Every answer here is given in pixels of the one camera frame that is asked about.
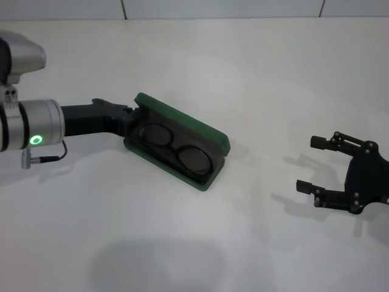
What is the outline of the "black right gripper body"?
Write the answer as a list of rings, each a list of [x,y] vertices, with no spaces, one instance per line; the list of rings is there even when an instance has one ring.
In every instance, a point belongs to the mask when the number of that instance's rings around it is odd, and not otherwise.
[[[377,143],[366,141],[353,155],[345,178],[348,212],[360,214],[371,203],[389,205],[389,161]]]

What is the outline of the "green glasses case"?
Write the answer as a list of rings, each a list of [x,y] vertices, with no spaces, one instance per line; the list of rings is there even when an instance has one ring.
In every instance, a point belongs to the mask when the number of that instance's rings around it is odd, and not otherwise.
[[[195,189],[206,191],[220,173],[230,151],[227,135],[142,92],[137,95],[135,102],[142,107],[143,118],[133,125],[129,135],[124,138],[125,147]],[[196,183],[149,155],[137,140],[137,130],[147,123],[159,123],[171,129],[175,146],[195,145],[204,150],[213,162],[213,173],[209,180],[205,184]]]

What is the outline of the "black glasses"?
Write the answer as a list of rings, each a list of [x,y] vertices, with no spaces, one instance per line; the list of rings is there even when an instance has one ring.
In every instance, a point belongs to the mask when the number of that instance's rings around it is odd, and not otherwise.
[[[192,181],[205,184],[213,173],[211,157],[195,145],[174,145],[174,132],[159,123],[147,123],[137,130],[137,140],[153,158]]]

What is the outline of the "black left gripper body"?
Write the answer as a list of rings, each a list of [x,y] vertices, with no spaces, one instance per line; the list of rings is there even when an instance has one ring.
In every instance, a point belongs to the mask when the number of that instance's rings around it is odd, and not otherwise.
[[[88,105],[62,106],[65,136],[111,133],[125,137],[131,125],[125,125],[125,106],[103,99],[92,99]]]

